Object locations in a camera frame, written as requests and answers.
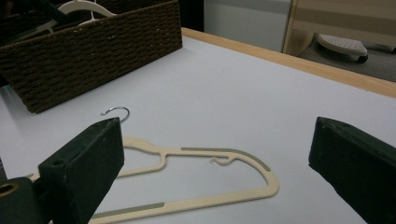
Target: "floor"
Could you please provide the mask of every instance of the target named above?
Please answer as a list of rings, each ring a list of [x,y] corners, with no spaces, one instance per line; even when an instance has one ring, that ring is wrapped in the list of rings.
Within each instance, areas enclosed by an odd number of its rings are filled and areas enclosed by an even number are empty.
[[[371,43],[363,43],[369,59],[366,63],[357,63],[358,57],[337,53],[329,49],[319,49],[314,38],[311,45],[299,57],[316,63],[342,68],[370,77],[396,82],[396,54],[394,48]]]

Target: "brown wicker basket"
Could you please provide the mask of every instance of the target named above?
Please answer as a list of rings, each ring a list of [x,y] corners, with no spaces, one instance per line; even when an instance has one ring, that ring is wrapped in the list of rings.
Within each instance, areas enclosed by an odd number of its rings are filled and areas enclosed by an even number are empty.
[[[182,47],[177,0],[97,3],[118,15],[0,48],[0,75],[30,112],[40,113]],[[0,22],[0,39],[46,21],[35,13],[11,17]]]

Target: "white table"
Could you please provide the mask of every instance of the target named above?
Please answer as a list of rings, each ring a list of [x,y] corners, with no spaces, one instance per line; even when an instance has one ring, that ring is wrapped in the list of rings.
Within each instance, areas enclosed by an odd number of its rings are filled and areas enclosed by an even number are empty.
[[[230,147],[267,163],[280,182],[269,199],[128,223],[364,223],[308,166],[317,117],[338,119],[396,146],[396,100],[183,37],[183,49],[41,114],[0,89],[0,156],[7,177],[37,165],[96,121],[124,116],[125,136],[161,147]],[[126,151],[124,169],[158,158]],[[170,202],[263,183],[242,162],[221,167],[171,157],[165,170],[116,180],[98,211]]]

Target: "white hanger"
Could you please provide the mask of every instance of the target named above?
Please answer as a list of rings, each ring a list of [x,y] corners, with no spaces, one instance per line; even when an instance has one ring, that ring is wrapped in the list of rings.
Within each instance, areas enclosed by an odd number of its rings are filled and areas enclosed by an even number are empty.
[[[94,11],[99,14],[102,14],[106,17],[112,17],[112,16],[117,15],[117,14],[109,12],[107,9],[105,9],[104,7],[102,7],[96,3],[86,1],[86,0],[73,0],[73,1],[67,2],[67,3],[61,5],[58,8],[58,10],[60,10],[64,14],[69,14],[70,12],[74,12],[74,11],[89,10],[89,11]],[[53,33],[52,27],[54,27],[56,24],[58,24],[57,21],[51,20],[43,25],[37,26],[35,29],[33,29],[31,31],[17,35],[15,38],[10,40],[8,42],[8,44],[24,40],[30,36],[40,34],[44,31],[49,31],[52,34]]]

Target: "hanger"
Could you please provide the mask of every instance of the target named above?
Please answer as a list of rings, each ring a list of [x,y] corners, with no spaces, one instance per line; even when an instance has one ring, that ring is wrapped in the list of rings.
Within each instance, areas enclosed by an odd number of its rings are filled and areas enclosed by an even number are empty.
[[[99,213],[93,215],[91,221],[89,222],[91,224],[113,223],[141,217],[152,217],[168,213],[222,205],[227,203],[239,203],[250,200],[263,199],[276,195],[279,190],[279,183],[271,169],[258,158],[244,151],[228,148],[156,147],[143,139],[135,137],[123,137],[122,141],[124,147],[135,148],[146,153],[160,155],[161,161],[158,165],[155,166],[120,172],[119,177],[140,175],[144,173],[159,171],[163,167],[165,167],[167,156],[196,156],[211,157],[211,160],[219,165],[227,165],[235,160],[243,161],[259,171],[259,173],[265,179],[267,186],[257,189],[245,189],[213,196],[205,196],[169,203],[155,203]]]
[[[60,10],[64,14],[69,14],[71,12],[80,11],[80,10],[89,10],[89,11],[94,11],[99,14],[102,14],[103,16],[106,16],[106,17],[112,17],[112,16],[116,15],[114,13],[109,12],[104,7],[102,7],[96,3],[86,1],[86,0],[73,0],[73,1],[67,2],[67,3],[61,5],[58,8],[58,10]],[[4,43],[2,43],[2,45],[22,41],[30,36],[38,35],[44,31],[49,31],[51,34],[53,34],[52,27],[54,27],[56,24],[58,24],[58,22],[56,20],[51,20],[43,25],[37,26],[36,28],[34,28],[32,30],[29,30],[29,31],[26,31],[26,32],[23,32],[21,34],[11,37],[11,39],[5,41]]]

